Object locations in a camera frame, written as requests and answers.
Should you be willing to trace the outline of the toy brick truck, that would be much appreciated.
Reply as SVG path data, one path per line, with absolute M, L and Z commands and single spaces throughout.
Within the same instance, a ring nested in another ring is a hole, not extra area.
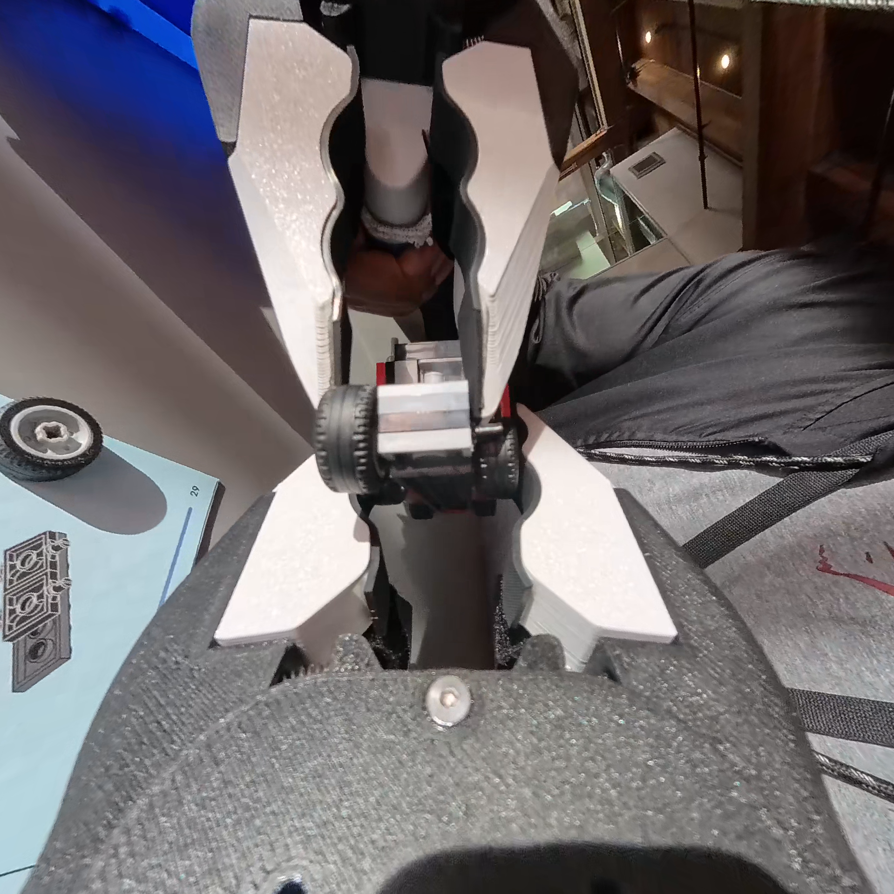
M 519 420 L 507 388 L 489 418 L 473 413 L 454 341 L 393 341 L 373 385 L 331 387 L 317 409 L 315 451 L 323 482 L 368 512 L 404 504 L 411 518 L 471 511 L 493 516 L 520 491 Z

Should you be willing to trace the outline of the grey desk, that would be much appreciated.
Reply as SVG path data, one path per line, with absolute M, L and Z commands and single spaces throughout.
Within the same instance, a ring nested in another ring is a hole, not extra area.
M 217 542 L 307 458 L 311 407 L 215 134 L 66 86 L 2 61 L 2 393 L 218 479 Z

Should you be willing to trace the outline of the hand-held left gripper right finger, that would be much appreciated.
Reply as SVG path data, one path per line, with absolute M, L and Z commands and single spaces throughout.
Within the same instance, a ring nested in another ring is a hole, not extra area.
M 677 629 L 611 482 L 536 414 L 519 408 L 516 569 L 520 624 L 559 640 L 582 671 L 604 639 L 669 644 Z

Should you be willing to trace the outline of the small black toy wheel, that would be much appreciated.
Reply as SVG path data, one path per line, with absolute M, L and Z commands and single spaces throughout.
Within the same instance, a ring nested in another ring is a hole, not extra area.
M 92 465 L 103 448 L 100 425 L 69 401 L 36 397 L 2 406 L 1 471 L 15 481 L 61 481 Z

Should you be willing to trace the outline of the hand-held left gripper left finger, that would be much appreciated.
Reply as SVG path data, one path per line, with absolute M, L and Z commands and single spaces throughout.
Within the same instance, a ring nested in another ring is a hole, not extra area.
M 274 489 L 215 632 L 219 646 L 287 641 L 308 664 L 329 664 L 337 640 L 372 623 L 364 596 L 369 525 L 310 456 Z

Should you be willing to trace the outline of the light blue instruction booklet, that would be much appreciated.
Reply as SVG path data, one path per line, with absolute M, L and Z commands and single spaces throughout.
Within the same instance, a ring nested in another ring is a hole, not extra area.
M 1 873 L 20 892 L 95 713 L 207 552 L 223 486 L 104 436 L 55 481 L 2 469 Z

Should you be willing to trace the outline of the person's right hand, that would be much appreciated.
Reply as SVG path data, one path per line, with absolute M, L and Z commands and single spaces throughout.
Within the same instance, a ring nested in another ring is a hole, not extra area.
M 453 269 L 453 261 L 434 244 L 394 256 L 374 248 L 361 228 L 345 269 L 343 297 L 355 311 L 408 317 L 436 294 Z

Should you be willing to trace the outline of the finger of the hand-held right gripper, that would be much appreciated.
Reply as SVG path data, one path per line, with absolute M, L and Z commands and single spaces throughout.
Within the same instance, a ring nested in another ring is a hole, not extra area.
M 336 384 L 341 275 L 332 234 L 345 194 L 330 158 L 359 64 L 307 23 L 252 19 L 231 178 L 285 350 L 317 408 Z
M 529 49 L 470 47 L 441 72 L 475 139 L 461 183 L 473 216 L 475 250 L 464 277 L 476 312 L 463 360 L 474 413 L 489 419 L 520 351 L 559 171 Z

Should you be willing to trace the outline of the blue plastic bin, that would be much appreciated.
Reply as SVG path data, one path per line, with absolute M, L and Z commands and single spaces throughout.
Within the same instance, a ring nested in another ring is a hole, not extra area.
M 91 128 L 226 175 L 190 35 L 193 6 L 5 1 L 2 63 Z

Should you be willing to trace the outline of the person's black trousers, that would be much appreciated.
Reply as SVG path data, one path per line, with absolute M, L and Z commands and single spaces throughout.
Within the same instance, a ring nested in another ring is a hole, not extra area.
M 535 293 L 510 387 L 576 448 L 814 457 L 893 425 L 892 255 L 821 242 Z

